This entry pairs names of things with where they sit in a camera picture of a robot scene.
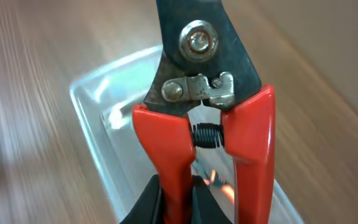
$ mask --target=bolt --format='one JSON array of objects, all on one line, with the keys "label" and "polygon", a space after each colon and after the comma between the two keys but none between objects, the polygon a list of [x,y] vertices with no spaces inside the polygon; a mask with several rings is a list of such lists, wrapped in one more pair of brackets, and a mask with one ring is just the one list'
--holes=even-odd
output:
[{"label": "bolt", "polygon": [[190,36],[189,44],[191,50],[195,53],[203,53],[209,47],[208,35],[205,32],[197,31]]},{"label": "bolt", "polygon": [[222,87],[222,81],[219,78],[214,78],[212,80],[212,86],[214,88],[220,88],[220,87]]},{"label": "bolt", "polygon": [[180,97],[183,94],[183,89],[177,83],[169,83],[162,88],[162,94],[166,99],[175,102],[180,100]]}]

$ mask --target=orange object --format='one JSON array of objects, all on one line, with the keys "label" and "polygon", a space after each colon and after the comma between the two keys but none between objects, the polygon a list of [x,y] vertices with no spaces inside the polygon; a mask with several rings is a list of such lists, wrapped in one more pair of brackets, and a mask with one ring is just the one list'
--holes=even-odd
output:
[{"label": "orange object", "polygon": [[[266,224],[274,181],[275,93],[271,85],[228,112],[222,112],[225,150],[235,166],[235,223]],[[159,174],[165,223],[191,219],[191,163],[195,160],[190,123],[133,109],[134,130]]]}]

